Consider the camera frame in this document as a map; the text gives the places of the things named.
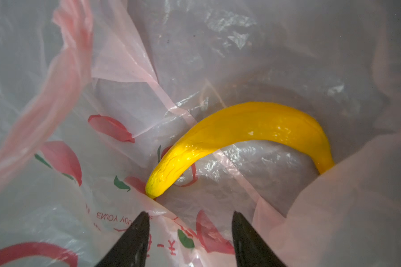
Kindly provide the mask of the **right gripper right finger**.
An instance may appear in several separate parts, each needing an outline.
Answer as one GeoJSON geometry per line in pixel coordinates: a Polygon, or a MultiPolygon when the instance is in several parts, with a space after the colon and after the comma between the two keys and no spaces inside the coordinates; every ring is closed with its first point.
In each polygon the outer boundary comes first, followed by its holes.
{"type": "Polygon", "coordinates": [[[232,237],[237,267],[286,267],[247,219],[235,211],[232,237]]]}

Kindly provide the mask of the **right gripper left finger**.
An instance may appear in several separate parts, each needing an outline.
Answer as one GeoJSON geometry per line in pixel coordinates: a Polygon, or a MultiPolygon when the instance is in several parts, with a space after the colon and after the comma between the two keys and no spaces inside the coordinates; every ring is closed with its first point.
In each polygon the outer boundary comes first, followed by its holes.
{"type": "Polygon", "coordinates": [[[149,215],[142,211],[96,267],[145,267],[149,236],[149,215]]]}

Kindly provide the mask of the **pink plastic bag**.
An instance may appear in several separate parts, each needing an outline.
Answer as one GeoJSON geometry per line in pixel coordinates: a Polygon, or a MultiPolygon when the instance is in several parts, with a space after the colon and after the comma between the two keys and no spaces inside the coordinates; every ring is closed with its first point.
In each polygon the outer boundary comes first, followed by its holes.
{"type": "Polygon", "coordinates": [[[150,215],[149,267],[234,267],[243,213],[289,267],[401,267],[401,1],[0,1],[0,267],[93,267],[150,215]],[[335,167],[248,141],[161,197],[207,116],[314,117],[335,167]]]}

